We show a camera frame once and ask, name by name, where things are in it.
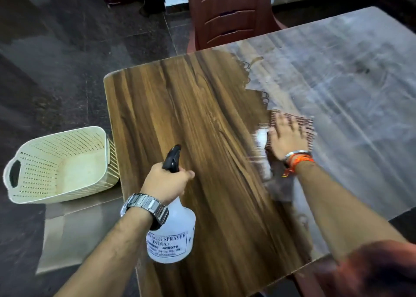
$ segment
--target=silver bracelet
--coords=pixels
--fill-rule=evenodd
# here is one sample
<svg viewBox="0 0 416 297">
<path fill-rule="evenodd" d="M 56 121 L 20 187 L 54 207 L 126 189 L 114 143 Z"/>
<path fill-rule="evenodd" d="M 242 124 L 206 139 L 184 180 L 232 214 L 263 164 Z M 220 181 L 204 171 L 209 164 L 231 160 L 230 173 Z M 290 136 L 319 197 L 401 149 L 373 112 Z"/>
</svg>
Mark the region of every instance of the silver bracelet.
<svg viewBox="0 0 416 297">
<path fill-rule="evenodd" d="M 307 155 L 309 155 L 309 156 L 312 156 L 312 153 L 310 152 L 310 150 L 302 150 L 302 149 L 299 149 L 299 150 L 294 150 L 293 152 L 288 153 L 288 154 L 284 157 L 284 159 L 283 159 L 283 163 L 286 165 L 286 164 L 288 163 L 289 158 L 290 158 L 292 155 L 294 155 L 295 153 L 305 153 L 305 154 L 307 154 Z"/>
</svg>

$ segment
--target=person's left hand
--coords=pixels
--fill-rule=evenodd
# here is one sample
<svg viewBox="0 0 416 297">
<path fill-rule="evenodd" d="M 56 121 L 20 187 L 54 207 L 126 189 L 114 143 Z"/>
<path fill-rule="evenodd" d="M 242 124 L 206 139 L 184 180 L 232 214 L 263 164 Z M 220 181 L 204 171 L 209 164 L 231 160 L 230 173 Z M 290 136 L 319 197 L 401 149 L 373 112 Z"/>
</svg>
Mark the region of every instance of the person's left hand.
<svg viewBox="0 0 416 297">
<path fill-rule="evenodd" d="M 179 172 L 171 173 L 162 169 L 163 163 L 156 163 L 152 166 L 149 174 L 144 180 L 140 193 L 153 196 L 163 205 L 169 205 L 174 199 L 184 192 L 185 186 L 195 173 L 186 171 L 179 167 Z"/>
</svg>

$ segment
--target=bracelet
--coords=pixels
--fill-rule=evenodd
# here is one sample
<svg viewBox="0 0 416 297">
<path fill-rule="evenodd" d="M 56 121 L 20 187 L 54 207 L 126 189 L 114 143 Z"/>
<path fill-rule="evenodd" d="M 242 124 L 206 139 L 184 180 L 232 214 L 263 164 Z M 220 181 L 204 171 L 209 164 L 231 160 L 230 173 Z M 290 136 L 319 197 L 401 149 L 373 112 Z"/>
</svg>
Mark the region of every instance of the bracelet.
<svg viewBox="0 0 416 297">
<path fill-rule="evenodd" d="M 284 174 L 282 175 L 282 178 L 288 177 L 291 172 L 294 173 L 296 166 L 302 161 L 315 162 L 312 156 L 306 153 L 294 153 L 292 156 L 289 157 L 289 162 L 292 159 L 294 159 L 293 163 L 288 168 L 286 168 L 286 170 L 284 171 Z"/>
<path fill-rule="evenodd" d="M 290 168 L 288 161 L 290 159 L 290 157 L 292 157 L 293 155 L 297 154 L 297 153 L 302 153 L 302 154 L 306 154 L 312 157 L 312 153 L 310 152 L 310 150 L 294 150 L 293 152 L 288 153 L 284 158 L 283 158 L 283 163 L 286 166 L 286 168 Z"/>
</svg>

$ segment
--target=basket bottom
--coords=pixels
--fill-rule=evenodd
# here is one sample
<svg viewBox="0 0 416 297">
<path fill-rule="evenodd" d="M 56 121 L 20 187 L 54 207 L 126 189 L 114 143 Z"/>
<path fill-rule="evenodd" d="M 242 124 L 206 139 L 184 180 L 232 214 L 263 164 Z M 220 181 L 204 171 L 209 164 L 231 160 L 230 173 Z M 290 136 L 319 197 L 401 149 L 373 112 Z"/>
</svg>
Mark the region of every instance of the basket bottom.
<svg viewBox="0 0 416 297">
<path fill-rule="evenodd" d="M 57 195 L 95 184 L 106 170 L 104 149 L 65 158 L 58 167 Z"/>
</svg>

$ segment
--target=metal watch strap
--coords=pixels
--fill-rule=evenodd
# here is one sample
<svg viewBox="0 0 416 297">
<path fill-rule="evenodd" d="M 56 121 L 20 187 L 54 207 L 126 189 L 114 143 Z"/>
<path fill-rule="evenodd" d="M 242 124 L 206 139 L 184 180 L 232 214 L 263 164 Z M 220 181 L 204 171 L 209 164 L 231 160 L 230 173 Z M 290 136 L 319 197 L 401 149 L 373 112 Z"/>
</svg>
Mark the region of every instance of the metal watch strap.
<svg viewBox="0 0 416 297">
<path fill-rule="evenodd" d="M 169 209 L 156 198 L 146 194 L 133 194 L 123 205 L 120 215 L 123 216 L 130 207 L 140 207 L 153 215 L 153 223 L 150 230 L 158 230 L 166 221 Z"/>
<path fill-rule="evenodd" d="M 286 168 L 289 168 L 289 165 L 288 165 L 289 158 L 296 153 L 304 153 L 306 155 L 312 156 L 312 153 L 310 152 L 310 150 L 302 150 L 302 149 L 294 150 L 293 152 L 288 153 L 283 159 L 283 163 Z"/>
</svg>

